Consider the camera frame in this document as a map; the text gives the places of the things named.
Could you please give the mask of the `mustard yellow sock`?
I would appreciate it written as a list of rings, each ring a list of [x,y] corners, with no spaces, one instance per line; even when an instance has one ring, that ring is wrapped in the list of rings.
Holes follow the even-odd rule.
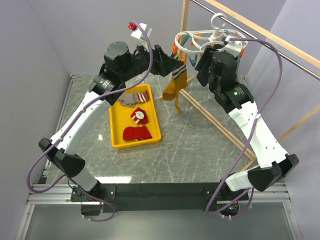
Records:
[[[177,96],[177,92],[188,86],[187,83],[187,66],[181,64],[176,67],[172,72],[171,82],[163,91],[162,99],[165,101],[171,101]]]
[[[174,79],[175,92],[176,92],[174,106],[179,115],[182,113],[182,110],[179,105],[180,91],[185,89],[188,86],[187,79],[188,78],[186,73],[181,73],[177,78]]]

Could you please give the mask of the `white round clip hanger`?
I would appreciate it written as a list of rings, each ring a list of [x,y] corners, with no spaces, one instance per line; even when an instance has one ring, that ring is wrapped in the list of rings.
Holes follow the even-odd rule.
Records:
[[[232,40],[239,38],[240,41],[246,38],[238,30],[225,28],[225,23],[215,25],[215,21],[219,17],[225,18],[226,15],[221,12],[214,14],[210,20],[212,29],[185,30],[177,33],[174,38],[171,56],[177,57],[184,63],[189,59],[191,65],[195,67],[198,57],[203,55],[206,47],[214,47],[215,50],[221,49],[225,45],[227,36],[233,36]]]

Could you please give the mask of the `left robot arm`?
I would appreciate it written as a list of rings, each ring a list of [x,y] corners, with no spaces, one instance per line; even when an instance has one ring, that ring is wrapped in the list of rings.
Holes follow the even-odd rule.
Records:
[[[38,145],[47,159],[82,188],[82,195],[88,201],[102,195],[101,183],[89,172],[85,160],[76,154],[89,129],[118,100],[126,81],[143,72],[165,77],[179,65],[181,61],[165,54],[157,44],[150,50],[139,45],[133,53],[125,42],[110,44],[99,74],[76,111],[60,131],[40,140]]]

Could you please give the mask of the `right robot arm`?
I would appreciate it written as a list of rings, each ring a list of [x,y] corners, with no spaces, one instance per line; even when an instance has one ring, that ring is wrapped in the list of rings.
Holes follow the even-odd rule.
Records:
[[[213,93],[216,102],[239,126],[253,149],[258,165],[230,174],[219,187],[222,198],[230,200],[237,191],[255,188],[263,192],[285,178],[299,163],[276,140],[263,120],[248,88],[237,80],[237,57],[207,46],[196,65],[200,84]]]

